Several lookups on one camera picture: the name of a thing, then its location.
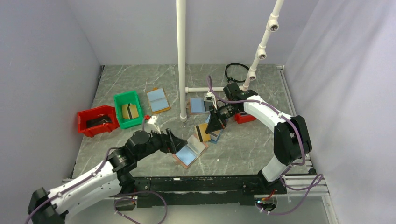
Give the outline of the gold credit card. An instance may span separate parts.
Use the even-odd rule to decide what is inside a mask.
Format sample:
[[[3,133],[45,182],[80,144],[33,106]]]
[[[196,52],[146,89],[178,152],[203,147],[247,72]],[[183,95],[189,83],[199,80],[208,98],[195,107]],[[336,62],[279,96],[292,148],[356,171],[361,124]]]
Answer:
[[[207,142],[211,140],[210,135],[205,132],[206,128],[207,128],[207,123],[194,126],[196,136],[200,142]]]

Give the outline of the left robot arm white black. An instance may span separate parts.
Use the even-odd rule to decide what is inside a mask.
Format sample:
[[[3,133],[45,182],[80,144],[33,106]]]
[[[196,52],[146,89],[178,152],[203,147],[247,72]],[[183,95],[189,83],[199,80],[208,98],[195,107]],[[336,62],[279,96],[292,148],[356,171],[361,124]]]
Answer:
[[[135,189],[131,171],[138,161],[161,151],[176,154],[187,141],[166,132],[136,131],[121,147],[110,148],[104,160],[59,187],[33,192],[28,206],[28,217],[34,224],[64,224],[70,218],[97,202],[121,194],[130,195]]]

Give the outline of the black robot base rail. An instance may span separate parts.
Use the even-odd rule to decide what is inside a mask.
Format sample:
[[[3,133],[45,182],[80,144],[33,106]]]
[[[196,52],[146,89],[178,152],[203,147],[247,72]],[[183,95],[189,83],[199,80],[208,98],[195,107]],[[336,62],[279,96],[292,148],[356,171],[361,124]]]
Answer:
[[[262,197],[285,195],[275,181],[266,183],[258,175],[135,177],[116,196],[137,196],[138,208],[167,205],[254,205]]]

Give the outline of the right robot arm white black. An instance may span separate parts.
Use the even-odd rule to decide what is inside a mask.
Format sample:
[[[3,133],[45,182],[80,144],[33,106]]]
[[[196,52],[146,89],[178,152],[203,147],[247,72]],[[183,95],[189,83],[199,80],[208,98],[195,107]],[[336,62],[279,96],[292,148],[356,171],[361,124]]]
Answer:
[[[257,187],[264,194],[270,193],[277,181],[291,165],[303,165],[305,157],[312,151],[311,139],[305,119],[291,116],[264,101],[253,90],[243,91],[236,83],[223,89],[226,99],[221,107],[210,106],[210,119],[205,130],[211,133],[227,126],[227,120],[245,112],[262,122],[274,134],[274,156],[259,172],[262,176]]]

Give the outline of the brown blue card holder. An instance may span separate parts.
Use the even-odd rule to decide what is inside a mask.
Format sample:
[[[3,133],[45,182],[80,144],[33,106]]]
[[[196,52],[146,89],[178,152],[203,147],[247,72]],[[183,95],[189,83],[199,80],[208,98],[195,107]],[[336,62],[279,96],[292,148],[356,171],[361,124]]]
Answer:
[[[206,142],[199,141],[195,134],[188,138],[187,143],[179,152],[172,155],[176,162],[185,169],[188,169],[209,147]]]

